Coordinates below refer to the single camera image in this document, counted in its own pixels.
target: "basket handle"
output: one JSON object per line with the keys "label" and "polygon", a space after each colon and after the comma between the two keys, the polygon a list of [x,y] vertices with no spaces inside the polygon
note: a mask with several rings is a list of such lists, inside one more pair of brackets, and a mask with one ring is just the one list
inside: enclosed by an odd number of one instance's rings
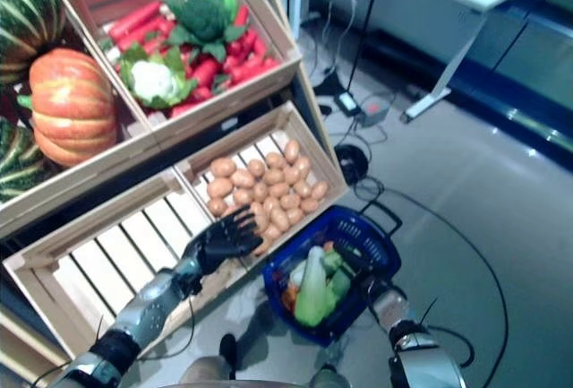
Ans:
{"label": "basket handle", "polygon": [[364,214],[364,212],[366,211],[366,209],[368,209],[370,206],[376,206],[378,209],[380,209],[381,211],[383,211],[390,219],[392,219],[394,221],[394,223],[396,224],[394,226],[393,229],[391,229],[388,233],[389,237],[392,237],[392,235],[398,231],[398,229],[400,227],[402,227],[402,224],[404,222],[402,222],[402,219],[399,218],[399,216],[394,213],[390,208],[388,208],[387,206],[385,206],[384,204],[376,201],[376,200],[372,200],[371,202],[369,202],[368,204],[366,204],[361,210],[360,213]]}

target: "person's foot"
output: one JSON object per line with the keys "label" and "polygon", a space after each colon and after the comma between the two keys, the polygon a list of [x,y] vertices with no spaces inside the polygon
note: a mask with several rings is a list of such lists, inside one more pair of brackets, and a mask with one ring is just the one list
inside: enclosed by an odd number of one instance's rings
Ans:
{"label": "person's foot", "polygon": [[233,334],[227,333],[223,336],[218,345],[218,354],[223,357],[231,367],[229,379],[232,381],[235,380],[237,353],[236,339]]}

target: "orange pumpkin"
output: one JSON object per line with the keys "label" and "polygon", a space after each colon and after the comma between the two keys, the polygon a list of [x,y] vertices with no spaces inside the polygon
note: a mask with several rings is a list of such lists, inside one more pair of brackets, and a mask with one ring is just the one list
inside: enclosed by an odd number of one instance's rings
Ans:
{"label": "orange pumpkin", "polygon": [[111,86],[93,58],[51,50],[32,64],[30,87],[34,135],[47,157],[70,167],[115,144]]}

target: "blue basket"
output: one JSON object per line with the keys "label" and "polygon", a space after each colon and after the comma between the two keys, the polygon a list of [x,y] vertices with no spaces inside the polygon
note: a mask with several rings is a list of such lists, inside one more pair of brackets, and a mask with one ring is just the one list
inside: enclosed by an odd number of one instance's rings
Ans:
{"label": "blue basket", "polygon": [[265,289],[275,312],[302,336],[322,346],[328,346],[337,340],[364,311],[366,304],[359,292],[350,289],[334,312],[314,328],[299,324],[283,307],[280,296],[287,288],[290,272],[306,259],[311,247],[322,246],[328,240],[357,248],[364,256],[374,261],[377,268],[384,273],[385,280],[390,280],[401,265],[398,251],[389,235],[373,220],[347,207],[328,208],[291,239],[262,270]]}

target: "pumpkin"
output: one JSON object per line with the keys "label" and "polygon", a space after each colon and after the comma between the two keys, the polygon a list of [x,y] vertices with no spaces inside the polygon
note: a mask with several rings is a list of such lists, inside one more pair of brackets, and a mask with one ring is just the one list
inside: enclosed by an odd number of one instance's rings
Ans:
{"label": "pumpkin", "polygon": [[36,143],[51,160],[74,166],[115,144],[111,85],[98,64],[81,52],[56,48],[30,68]]}
{"label": "pumpkin", "polygon": [[23,194],[50,175],[32,133],[0,116],[0,203]]}
{"label": "pumpkin", "polygon": [[26,76],[45,45],[65,24],[62,0],[0,0],[0,85]]}

